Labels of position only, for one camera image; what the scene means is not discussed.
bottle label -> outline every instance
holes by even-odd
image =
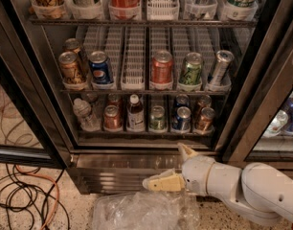
[[[132,129],[143,129],[145,127],[144,111],[138,113],[127,113],[128,127]]]

bottle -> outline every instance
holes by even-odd
[[[100,128],[96,114],[90,103],[80,98],[74,99],[74,114],[78,117],[80,127],[85,131],[95,131]]]
[[[138,95],[131,95],[127,104],[127,127],[139,132],[145,130],[144,106]]]

clear plastic bag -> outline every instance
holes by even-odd
[[[93,216],[94,230],[190,230],[198,224],[196,198],[185,192],[104,196]]]

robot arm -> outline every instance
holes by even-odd
[[[213,196],[264,226],[277,224],[281,216],[293,222],[293,180],[283,173],[261,163],[244,170],[217,163],[182,144],[179,150],[185,160],[182,174],[169,171],[152,176],[144,181],[145,188],[170,192],[186,188],[199,196]]]

bottle cap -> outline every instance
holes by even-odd
[[[131,95],[130,96],[130,102],[132,104],[137,104],[139,102],[139,97],[137,95]]]

